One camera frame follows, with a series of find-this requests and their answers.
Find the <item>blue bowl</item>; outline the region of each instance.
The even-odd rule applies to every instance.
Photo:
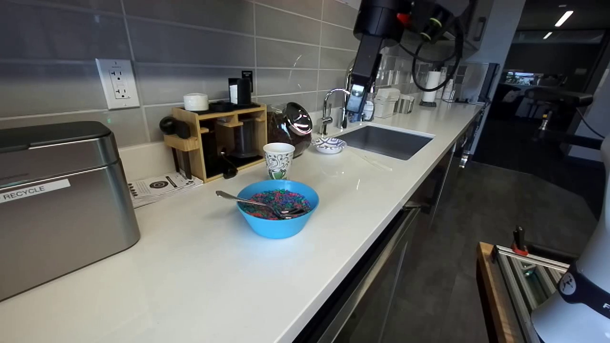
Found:
[[[245,189],[241,189],[237,193],[237,197],[251,199],[251,197],[260,195],[264,191],[297,193],[304,199],[306,210],[308,210],[306,214],[300,214],[291,219],[262,219],[262,218],[255,218],[255,216],[243,212],[241,206],[237,204],[236,208],[239,210],[243,219],[247,221],[249,229],[255,235],[264,237],[264,239],[279,240],[279,239],[287,239],[287,237],[297,235],[304,227],[304,223],[308,221],[312,212],[318,208],[318,193],[312,191],[308,185],[297,183],[291,179],[266,179],[266,181],[251,183]]]

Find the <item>ceiling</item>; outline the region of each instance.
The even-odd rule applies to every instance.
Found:
[[[573,16],[554,29],[554,21],[565,12]],[[516,44],[600,44],[610,31],[607,0],[525,0],[514,35]]]

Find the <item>electrical outlet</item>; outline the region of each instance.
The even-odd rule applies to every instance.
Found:
[[[108,109],[138,107],[131,61],[94,59]]]

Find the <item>wooden shelf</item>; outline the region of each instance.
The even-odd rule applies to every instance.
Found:
[[[180,153],[182,158],[188,158],[180,168],[190,168],[190,174],[201,181],[220,178],[220,172],[216,172],[215,166],[216,157],[220,151],[230,157],[230,153],[237,149],[236,138],[249,139],[247,145],[257,153],[253,158],[236,162],[237,170],[257,166],[262,160],[262,145],[266,143],[266,107],[262,105],[201,115],[178,107],[171,111],[171,117],[190,128],[190,138],[180,139],[176,136],[163,136],[163,143],[175,153]]]

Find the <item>spoon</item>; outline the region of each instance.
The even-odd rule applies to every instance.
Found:
[[[272,216],[276,216],[277,219],[291,219],[293,216],[302,214],[302,208],[293,208],[293,210],[283,208],[283,210],[279,210],[279,212],[277,212],[277,210],[276,210],[276,208],[272,208],[270,204],[257,202],[257,200],[249,200],[249,199],[237,199],[237,197],[228,195],[228,193],[224,193],[224,191],[215,191],[215,195],[216,195],[216,197],[220,197],[220,199],[228,199],[228,200],[241,202],[241,204],[251,204],[251,206],[262,206],[262,208],[268,208],[268,210],[270,210],[270,214],[272,214]]]

